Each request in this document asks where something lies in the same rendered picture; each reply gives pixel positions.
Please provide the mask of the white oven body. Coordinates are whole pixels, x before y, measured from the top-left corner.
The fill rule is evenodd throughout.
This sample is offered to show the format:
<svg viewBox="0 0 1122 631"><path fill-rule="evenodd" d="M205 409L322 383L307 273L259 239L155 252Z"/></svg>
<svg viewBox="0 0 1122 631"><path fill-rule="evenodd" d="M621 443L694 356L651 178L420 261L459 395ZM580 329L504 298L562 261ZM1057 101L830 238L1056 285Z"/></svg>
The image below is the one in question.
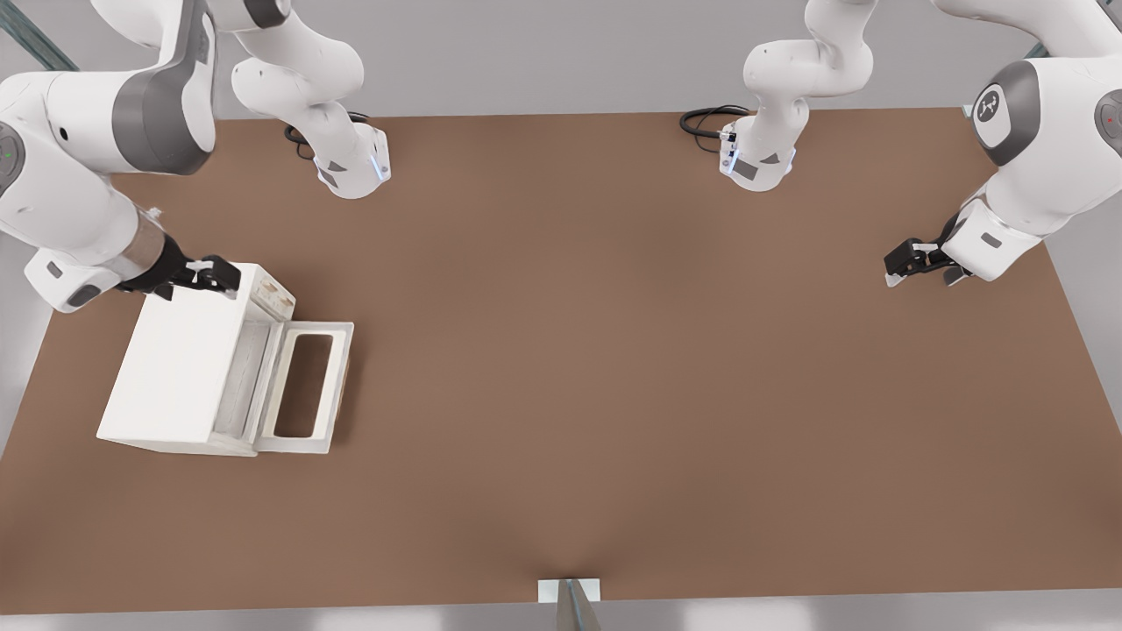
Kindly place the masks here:
<svg viewBox="0 0 1122 631"><path fill-rule="evenodd" d="M256 264L233 298L148 296L96 438L164 454L252 457L280 329L296 299Z"/></svg>

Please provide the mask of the white oven door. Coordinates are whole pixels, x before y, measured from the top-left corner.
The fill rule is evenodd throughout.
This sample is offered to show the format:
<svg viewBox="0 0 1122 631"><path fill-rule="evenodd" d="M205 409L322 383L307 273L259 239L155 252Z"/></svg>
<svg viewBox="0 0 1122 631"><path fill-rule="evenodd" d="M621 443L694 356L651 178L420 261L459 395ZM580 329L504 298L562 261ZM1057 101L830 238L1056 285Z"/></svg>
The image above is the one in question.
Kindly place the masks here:
<svg viewBox="0 0 1122 631"><path fill-rule="evenodd" d="M330 451L350 366L353 332L355 324L344 321L284 321L276 326L276 340L269 344L265 359L265 386L252 443L255 451L320 455ZM325 336L331 340L316 415L311 436L278 436L276 422L301 336Z"/></svg>

